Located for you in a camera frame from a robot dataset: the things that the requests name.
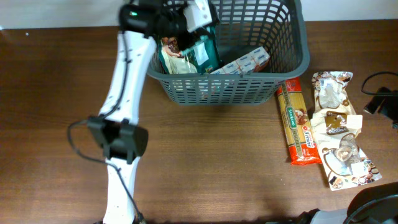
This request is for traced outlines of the green coffee snack bag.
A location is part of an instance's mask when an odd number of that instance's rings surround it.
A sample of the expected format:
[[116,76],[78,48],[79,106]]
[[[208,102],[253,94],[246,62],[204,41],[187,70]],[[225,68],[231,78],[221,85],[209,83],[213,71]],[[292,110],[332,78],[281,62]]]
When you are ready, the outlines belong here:
[[216,44],[216,27],[208,27],[207,31],[213,36],[182,52],[177,46],[177,36],[157,39],[159,60],[166,73],[211,73],[222,66]]

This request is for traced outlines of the Pantree white rice bag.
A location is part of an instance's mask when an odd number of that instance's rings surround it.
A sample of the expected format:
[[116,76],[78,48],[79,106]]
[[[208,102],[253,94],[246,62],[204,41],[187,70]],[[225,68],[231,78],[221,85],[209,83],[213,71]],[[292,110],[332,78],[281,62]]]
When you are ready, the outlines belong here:
[[353,78],[352,72],[317,72],[313,74],[315,111],[313,118],[334,115],[356,115],[346,87]]

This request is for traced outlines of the multicolour tissue pocket pack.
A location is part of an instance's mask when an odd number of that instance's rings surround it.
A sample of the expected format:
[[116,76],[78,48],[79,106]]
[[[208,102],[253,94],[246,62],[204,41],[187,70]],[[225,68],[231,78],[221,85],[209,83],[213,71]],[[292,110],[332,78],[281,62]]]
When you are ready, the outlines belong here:
[[211,74],[242,74],[259,72],[266,67],[270,59],[270,55],[264,47],[258,47],[240,58],[226,64],[225,66],[215,70]]

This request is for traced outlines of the San Remo spaghetti packet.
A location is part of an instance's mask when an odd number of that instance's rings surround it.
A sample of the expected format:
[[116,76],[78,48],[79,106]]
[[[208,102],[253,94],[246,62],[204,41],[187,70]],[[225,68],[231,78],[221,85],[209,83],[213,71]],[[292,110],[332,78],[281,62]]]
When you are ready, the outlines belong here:
[[298,78],[284,81],[276,91],[292,165],[320,164]]

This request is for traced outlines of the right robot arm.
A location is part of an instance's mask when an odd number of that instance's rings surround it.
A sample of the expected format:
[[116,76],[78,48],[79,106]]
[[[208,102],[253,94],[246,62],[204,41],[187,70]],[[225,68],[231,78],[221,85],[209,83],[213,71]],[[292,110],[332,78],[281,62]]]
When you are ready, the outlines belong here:
[[378,224],[397,223],[397,182],[370,187],[360,191],[348,208],[303,212],[293,220],[267,224]]

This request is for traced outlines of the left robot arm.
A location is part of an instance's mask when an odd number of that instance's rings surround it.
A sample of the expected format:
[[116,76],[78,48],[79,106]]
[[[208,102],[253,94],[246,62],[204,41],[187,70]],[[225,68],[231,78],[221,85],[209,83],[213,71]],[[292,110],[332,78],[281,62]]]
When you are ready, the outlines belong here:
[[171,10],[164,1],[125,4],[119,10],[118,55],[107,99],[86,125],[104,154],[108,199],[103,223],[144,223],[134,199],[137,165],[149,133],[140,127],[139,104],[156,37],[209,35],[218,22],[209,1],[188,1]]

